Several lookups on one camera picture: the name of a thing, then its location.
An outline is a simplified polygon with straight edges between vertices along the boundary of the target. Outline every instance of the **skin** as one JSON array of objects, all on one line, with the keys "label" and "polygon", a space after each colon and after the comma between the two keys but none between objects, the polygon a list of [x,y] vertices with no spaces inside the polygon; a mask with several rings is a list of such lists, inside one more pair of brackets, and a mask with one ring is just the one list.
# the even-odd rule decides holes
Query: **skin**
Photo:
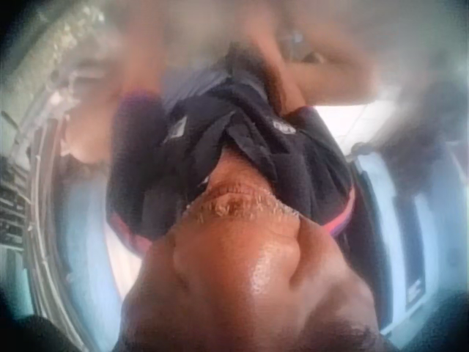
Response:
[{"label": "skin", "polygon": [[336,242],[272,191],[224,150],[207,191],[144,258],[122,341],[150,351],[295,351],[326,325],[377,333],[372,293]]}]

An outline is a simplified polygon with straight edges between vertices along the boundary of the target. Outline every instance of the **person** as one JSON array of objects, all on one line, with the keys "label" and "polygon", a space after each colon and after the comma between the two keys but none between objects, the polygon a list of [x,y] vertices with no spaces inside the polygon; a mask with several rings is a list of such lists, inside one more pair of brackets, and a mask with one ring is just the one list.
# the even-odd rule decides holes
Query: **person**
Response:
[{"label": "person", "polygon": [[320,63],[286,62],[275,9],[255,1],[246,44],[170,95],[164,2],[133,4],[121,84],[67,129],[78,160],[110,163],[108,221],[144,257],[115,351],[384,351],[373,294],[334,240],[352,178],[310,107],[370,101],[369,58],[297,14]]}]

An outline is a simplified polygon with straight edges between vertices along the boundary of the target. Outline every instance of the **mouth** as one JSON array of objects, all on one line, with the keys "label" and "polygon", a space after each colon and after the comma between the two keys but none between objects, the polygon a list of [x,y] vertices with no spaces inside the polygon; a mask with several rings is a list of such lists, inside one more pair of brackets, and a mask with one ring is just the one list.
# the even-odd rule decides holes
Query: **mouth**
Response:
[{"label": "mouth", "polygon": [[194,205],[200,206],[213,202],[227,194],[276,199],[271,192],[263,188],[253,187],[246,183],[224,183],[205,191],[189,207],[192,208]]}]

